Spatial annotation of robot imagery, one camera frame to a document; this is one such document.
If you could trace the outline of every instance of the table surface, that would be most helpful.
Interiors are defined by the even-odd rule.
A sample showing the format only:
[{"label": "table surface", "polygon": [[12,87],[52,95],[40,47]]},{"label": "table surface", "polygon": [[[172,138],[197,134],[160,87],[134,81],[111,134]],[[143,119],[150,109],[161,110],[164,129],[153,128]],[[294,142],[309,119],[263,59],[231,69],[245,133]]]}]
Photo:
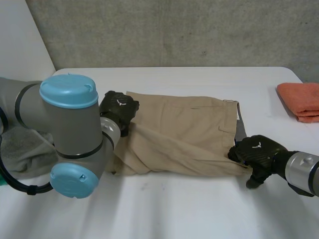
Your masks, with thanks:
[{"label": "table surface", "polygon": [[[248,135],[263,134],[289,150],[319,155],[319,123],[297,122],[276,93],[300,82],[282,67],[82,68],[109,91],[237,100]],[[86,199],[51,191],[27,196],[0,187],[1,239],[299,239],[318,238],[319,198],[297,195],[273,175],[256,190],[248,176],[190,177],[105,173]],[[48,176],[25,180],[41,184]]]}]

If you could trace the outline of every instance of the folded towel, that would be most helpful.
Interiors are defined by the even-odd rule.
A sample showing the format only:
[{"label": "folded towel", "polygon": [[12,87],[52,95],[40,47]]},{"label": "folded towel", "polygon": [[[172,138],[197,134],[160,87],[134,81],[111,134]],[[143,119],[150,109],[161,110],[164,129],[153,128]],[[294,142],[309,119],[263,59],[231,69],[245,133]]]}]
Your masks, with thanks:
[{"label": "folded towel", "polygon": [[277,91],[298,121],[319,122],[318,83],[282,83]]}]

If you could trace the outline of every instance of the khaki pants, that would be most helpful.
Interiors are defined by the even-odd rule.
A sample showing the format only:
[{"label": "khaki pants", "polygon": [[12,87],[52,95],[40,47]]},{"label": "khaki pants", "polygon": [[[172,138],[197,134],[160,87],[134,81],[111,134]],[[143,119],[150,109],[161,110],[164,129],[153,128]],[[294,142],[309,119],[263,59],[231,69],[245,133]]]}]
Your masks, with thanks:
[{"label": "khaki pants", "polygon": [[127,92],[140,102],[128,137],[121,138],[106,171],[171,171],[225,176],[251,173],[227,158],[234,145],[237,102]]}]

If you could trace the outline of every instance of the concrete wall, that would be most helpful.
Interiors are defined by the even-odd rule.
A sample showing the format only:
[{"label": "concrete wall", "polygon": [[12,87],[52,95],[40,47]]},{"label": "concrete wall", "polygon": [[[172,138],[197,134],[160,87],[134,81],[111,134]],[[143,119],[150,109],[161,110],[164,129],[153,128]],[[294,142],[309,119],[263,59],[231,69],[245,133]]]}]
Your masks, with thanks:
[{"label": "concrete wall", "polygon": [[41,81],[55,72],[24,0],[0,0],[0,77]]},{"label": "concrete wall", "polygon": [[26,0],[56,69],[284,66],[319,80],[317,0]]}]

